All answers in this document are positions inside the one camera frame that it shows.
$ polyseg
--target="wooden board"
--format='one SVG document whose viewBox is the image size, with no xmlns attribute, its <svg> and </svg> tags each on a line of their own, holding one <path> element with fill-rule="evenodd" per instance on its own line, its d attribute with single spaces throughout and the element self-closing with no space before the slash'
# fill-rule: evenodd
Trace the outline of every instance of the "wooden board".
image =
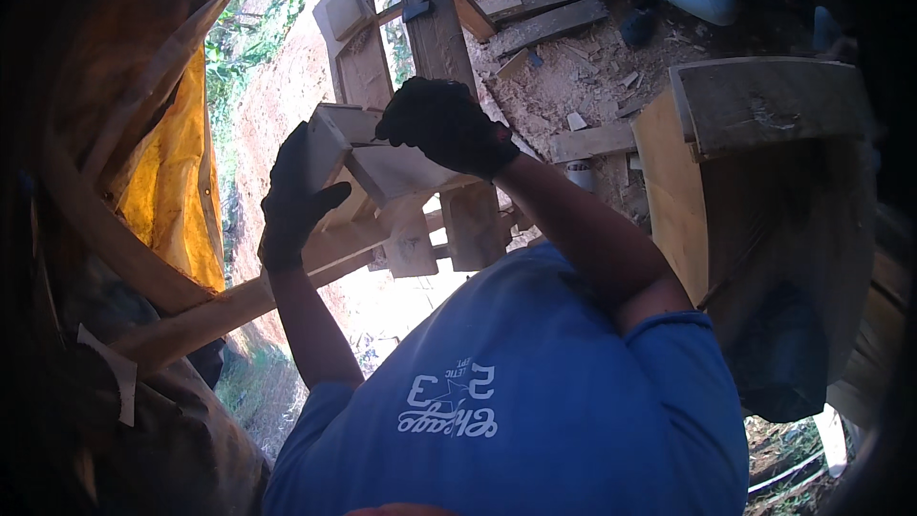
<svg viewBox="0 0 917 516">
<path fill-rule="evenodd" d="M 427 217 L 414 204 L 414 211 L 403 214 L 401 223 L 392 230 L 392 237 L 383 243 L 385 257 L 393 278 L 415 278 L 439 273 L 437 255 L 430 242 Z"/>
<path fill-rule="evenodd" d="M 497 70 L 498 77 L 506 80 L 511 75 L 515 74 L 518 70 L 521 70 L 525 66 L 525 61 L 528 59 L 528 48 L 523 48 L 519 52 L 512 55 L 506 64 L 502 65 L 499 70 Z"/>
<path fill-rule="evenodd" d="M 487 16 L 497 21 L 499 18 L 521 11 L 522 0 L 482 0 L 478 5 Z"/>
<path fill-rule="evenodd" d="M 593 155 L 634 152 L 636 142 L 630 124 L 611 123 L 577 132 L 563 131 L 548 138 L 552 164 L 585 160 Z"/>
<path fill-rule="evenodd" d="M 606 18 L 608 10 L 599 0 L 580 0 L 500 31 L 490 40 L 490 51 L 509 56 Z"/>
<path fill-rule="evenodd" d="M 461 25 L 471 32 L 478 42 L 497 34 L 497 27 L 474 0 L 453 0 Z"/>
<path fill-rule="evenodd" d="M 176 314 L 213 298 L 212 291 L 163 261 L 109 211 L 53 136 L 44 143 L 40 168 L 52 201 L 86 247 L 150 303 Z"/>
<path fill-rule="evenodd" d="M 518 4 L 512 4 L 514 0 L 493 0 L 493 3 L 487 2 L 487 8 L 495 9 L 487 11 L 484 8 L 485 2 L 481 4 L 484 11 L 487 12 L 493 21 L 497 24 L 507 24 L 509 22 L 521 21 L 532 18 L 543 12 L 552 11 L 558 7 L 576 2 L 577 0 L 519 0 Z"/>
<path fill-rule="evenodd" d="M 350 38 L 372 17 L 363 0 L 321 0 L 319 4 L 325 8 L 331 33 L 338 41 Z"/>
<path fill-rule="evenodd" d="M 695 305 L 707 292 L 707 224 L 701 168 L 682 138 L 671 90 L 633 123 L 647 185 L 653 242 Z"/>
<path fill-rule="evenodd" d="M 378 109 L 388 105 L 394 92 L 392 77 L 376 25 L 358 31 L 338 54 L 331 55 L 329 44 L 328 53 L 338 102 Z"/>
<path fill-rule="evenodd" d="M 672 66 L 670 76 L 684 139 L 703 156 L 874 129 L 862 78 L 848 64 L 750 56 Z"/>
<path fill-rule="evenodd" d="M 459 176 L 406 145 L 357 147 L 344 164 L 379 208 L 404 196 L 435 191 Z"/>
<path fill-rule="evenodd" d="M 439 194 L 454 271 L 478 271 L 506 255 L 497 189 L 480 182 Z"/>
</svg>

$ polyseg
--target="tarp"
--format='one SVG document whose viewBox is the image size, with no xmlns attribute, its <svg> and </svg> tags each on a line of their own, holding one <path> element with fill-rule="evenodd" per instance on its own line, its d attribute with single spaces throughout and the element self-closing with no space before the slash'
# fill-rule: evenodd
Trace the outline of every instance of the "tarp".
<svg viewBox="0 0 917 516">
<path fill-rule="evenodd" d="M 198 283 L 223 291 L 223 238 L 213 143 L 207 124 L 203 47 L 175 101 L 112 184 L 134 235 Z"/>
</svg>

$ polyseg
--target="black glove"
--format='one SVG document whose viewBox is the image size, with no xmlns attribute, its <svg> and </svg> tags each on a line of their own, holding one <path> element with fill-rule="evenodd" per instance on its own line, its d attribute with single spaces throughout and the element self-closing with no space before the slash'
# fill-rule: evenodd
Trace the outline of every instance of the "black glove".
<svg viewBox="0 0 917 516">
<path fill-rule="evenodd" d="M 317 193 L 305 187 L 306 123 L 287 137 L 270 168 L 270 189 L 261 201 L 264 212 L 264 239 L 261 262 L 268 271 L 303 266 L 305 240 L 327 212 L 350 196 L 350 183 L 342 181 Z"/>
<path fill-rule="evenodd" d="M 452 80 L 407 80 L 386 106 L 376 137 L 416 146 L 440 166 L 487 181 L 519 155 L 509 129 L 490 121 L 468 87 Z"/>
</svg>

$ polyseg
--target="plywood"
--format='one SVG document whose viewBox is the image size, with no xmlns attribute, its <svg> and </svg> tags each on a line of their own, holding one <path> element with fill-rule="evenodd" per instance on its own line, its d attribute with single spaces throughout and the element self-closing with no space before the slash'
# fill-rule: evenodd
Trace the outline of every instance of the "plywood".
<svg viewBox="0 0 917 516">
<path fill-rule="evenodd" d="M 653 242 L 695 305 L 707 292 L 707 223 L 701 168 L 682 138 L 671 90 L 633 123 L 647 185 Z"/>
<path fill-rule="evenodd" d="M 175 314 L 213 298 L 212 291 L 163 261 L 109 211 L 53 136 L 44 143 L 40 175 L 86 247 L 157 308 Z"/>
<path fill-rule="evenodd" d="M 580 0 L 500 31 L 490 40 L 490 51 L 496 56 L 515 54 L 606 18 L 608 10 L 599 0 Z"/>
<path fill-rule="evenodd" d="M 506 254 L 497 189 L 479 182 L 439 194 L 454 271 L 478 271 Z"/>
<path fill-rule="evenodd" d="M 684 138 L 703 156 L 804 138 L 862 137 L 874 128 L 862 78 L 849 64 L 750 56 L 672 66 L 670 76 Z"/>
<path fill-rule="evenodd" d="M 563 131 L 549 139 L 552 164 L 589 159 L 593 155 L 634 152 L 636 142 L 629 124 L 614 122 L 577 132 Z"/>
</svg>

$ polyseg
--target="vegetation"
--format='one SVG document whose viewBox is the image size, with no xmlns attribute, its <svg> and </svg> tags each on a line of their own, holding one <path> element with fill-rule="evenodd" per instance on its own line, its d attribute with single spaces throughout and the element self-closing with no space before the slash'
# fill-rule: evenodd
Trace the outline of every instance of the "vegetation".
<svg viewBox="0 0 917 516">
<path fill-rule="evenodd" d="M 224 275 L 231 283 L 237 229 L 240 226 L 235 189 L 237 156 L 233 137 L 235 110 L 253 70 L 280 52 L 287 33 L 303 12 L 306 0 L 271 0 L 264 13 L 242 10 L 246 0 L 232 0 L 216 19 L 203 43 L 207 110 L 216 154 L 220 209 L 223 218 Z"/>
</svg>

